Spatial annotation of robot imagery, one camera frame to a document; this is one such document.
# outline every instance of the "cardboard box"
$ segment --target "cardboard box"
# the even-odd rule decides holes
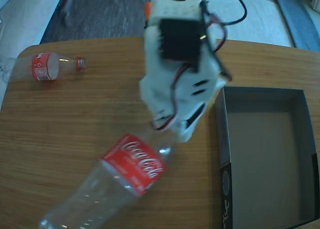
[[[302,90],[225,87],[216,102],[223,229],[319,219],[319,171]]]

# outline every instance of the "red bottle label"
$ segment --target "red bottle label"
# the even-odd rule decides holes
[[[143,195],[166,170],[165,163],[138,137],[126,134],[103,155],[109,163]]]
[[[48,59],[51,53],[40,53],[32,58],[31,72],[36,81],[52,80],[48,71]]]

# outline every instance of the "red wire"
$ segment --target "red wire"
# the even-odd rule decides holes
[[[170,86],[170,90],[171,90],[171,102],[172,102],[172,106],[173,106],[173,114],[172,116],[160,127],[155,128],[156,130],[159,131],[163,131],[166,130],[175,120],[177,117],[177,112],[178,112],[178,105],[177,105],[177,99],[176,99],[176,84],[179,80],[179,78],[181,77],[182,73],[188,69],[190,67],[189,64],[183,64],[176,72],[173,82]]]
[[[223,38],[220,43],[215,47],[214,52],[216,53],[225,44],[228,36],[228,31],[221,20],[213,13],[209,14],[210,22],[206,25],[206,28],[210,27],[212,24],[218,24],[223,31]]]

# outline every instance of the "coca-cola bottle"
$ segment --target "coca-cola bottle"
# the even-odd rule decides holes
[[[51,209],[39,229],[99,229],[132,205],[166,170],[175,135],[151,126],[125,134],[97,162],[84,182]]]
[[[0,60],[0,77],[5,83],[21,80],[51,81],[63,74],[85,69],[85,59],[59,53],[39,53]]]

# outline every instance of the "wood grain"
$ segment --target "wood grain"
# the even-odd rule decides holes
[[[41,44],[20,56],[60,52],[87,59],[83,74],[53,83],[8,86],[0,113],[0,228],[36,229],[128,127],[150,114],[140,102],[143,38]],[[228,41],[220,52],[231,85],[303,89],[317,149],[320,143],[320,55]],[[216,121],[207,112],[157,185],[105,228],[221,228]],[[319,228],[319,222],[303,228]]]

